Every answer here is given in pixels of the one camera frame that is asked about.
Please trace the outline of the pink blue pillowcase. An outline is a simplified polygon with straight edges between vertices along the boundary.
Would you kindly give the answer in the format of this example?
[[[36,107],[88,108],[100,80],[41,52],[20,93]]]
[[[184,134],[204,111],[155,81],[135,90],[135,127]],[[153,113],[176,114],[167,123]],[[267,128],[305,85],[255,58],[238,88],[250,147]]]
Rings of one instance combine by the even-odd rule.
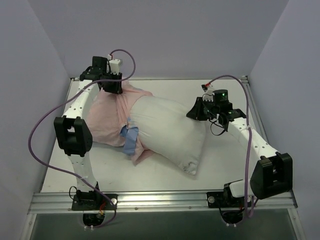
[[[93,141],[121,147],[134,165],[153,155],[139,139],[139,128],[131,117],[131,109],[141,97],[152,96],[149,91],[136,88],[128,81],[122,83],[122,93],[100,90],[86,117]]]

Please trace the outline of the white pillow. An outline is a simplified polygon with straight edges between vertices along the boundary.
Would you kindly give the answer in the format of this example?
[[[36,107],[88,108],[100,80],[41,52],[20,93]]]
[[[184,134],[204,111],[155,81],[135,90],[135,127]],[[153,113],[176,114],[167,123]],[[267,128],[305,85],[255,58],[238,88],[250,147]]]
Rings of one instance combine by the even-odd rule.
[[[148,150],[194,176],[202,157],[206,126],[202,121],[186,117],[188,111],[174,100],[142,96],[132,106],[130,119]]]

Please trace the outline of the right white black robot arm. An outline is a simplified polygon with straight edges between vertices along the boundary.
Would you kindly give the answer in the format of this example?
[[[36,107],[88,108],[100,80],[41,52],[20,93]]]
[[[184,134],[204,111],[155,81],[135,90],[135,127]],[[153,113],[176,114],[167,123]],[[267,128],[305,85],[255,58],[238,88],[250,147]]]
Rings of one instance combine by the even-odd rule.
[[[245,167],[245,179],[226,185],[228,190],[222,193],[225,205],[232,207],[246,195],[263,200],[292,190],[292,157],[273,148],[250,126],[247,114],[233,107],[226,89],[208,90],[197,97],[186,117],[220,125],[245,147],[246,160],[255,161],[252,173]]]

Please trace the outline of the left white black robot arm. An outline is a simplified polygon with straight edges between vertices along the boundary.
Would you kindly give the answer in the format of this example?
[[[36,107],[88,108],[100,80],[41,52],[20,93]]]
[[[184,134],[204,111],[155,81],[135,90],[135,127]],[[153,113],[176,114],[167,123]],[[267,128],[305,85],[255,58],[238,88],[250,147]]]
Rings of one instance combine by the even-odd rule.
[[[122,60],[111,55],[93,56],[91,66],[79,77],[77,97],[71,101],[63,115],[56,117],[53,122],[58,146],[68,156],[77,175],[74,198],[90,210],[97,209],[103,197],[96,191],[99,184],[94,177],[89,154],[93,136],[85,119],[100,90],[112,94],[122,93],[121,64]]]

